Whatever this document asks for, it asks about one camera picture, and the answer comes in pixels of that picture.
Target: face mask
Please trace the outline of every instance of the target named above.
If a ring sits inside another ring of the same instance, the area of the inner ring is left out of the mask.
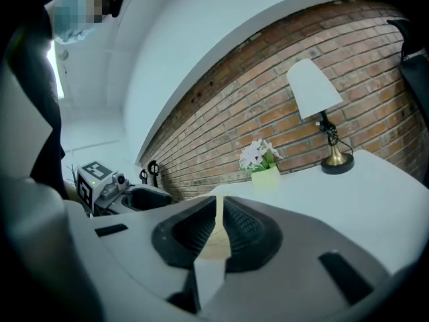
[[[86,0],[55,0],[55,40],[60,44],[71,44],[84,40],[94,28],[93,23],[87,22],[87,14]]]

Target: black cable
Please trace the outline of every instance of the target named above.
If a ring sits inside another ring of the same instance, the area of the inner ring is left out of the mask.
[[[344,144],[345,146],[348,146],[348,147],[350,148],[350,150],[351,150],[351,155],[353,156],[353,148],[352,148],[352,147],[350,147],[347,143],[344,143],[343,141],[341,141],[340,139],[339,139],[339,141],[340,141],[342,144]]]

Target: person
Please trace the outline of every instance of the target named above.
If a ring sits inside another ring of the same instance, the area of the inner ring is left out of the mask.
[[[61,115],[53,68],[46,55],[52,40],[70,44],[83,40],[96,23],[111,14],[114,0],[51,0],[29,12],[7,51],[7,62],[24,93],[52,127],[30,176],[63,199],[78,200],[76,188],[62,177]]]

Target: table lamp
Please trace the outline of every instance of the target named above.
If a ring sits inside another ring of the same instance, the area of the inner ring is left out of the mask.
[[[341,103],[339,93],[323,72],[309,59],[295,63],[288,71],[287,78],[294,92],[301,119],[320,113],[322,120],[319,128],[328,136],[330,156],[321,162],[323,172],[327,174],[342,174],[353,168],[355,161],[353,149],[342,142],[335,125],[329,121],[326,109]],[[352,154],[341,152],[338,142],[348,146]]]

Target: dark clothing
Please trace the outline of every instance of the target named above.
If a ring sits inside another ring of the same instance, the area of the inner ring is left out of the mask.
[[[56,93],[54,71],[46,58],[52,41],[52,29],[45,8],[33,13],[18,30],[7,57],[11,70],[30,101],[52,127],[31,177],[57,190],[63,199],[68,195],[61,171],[61,115]]]

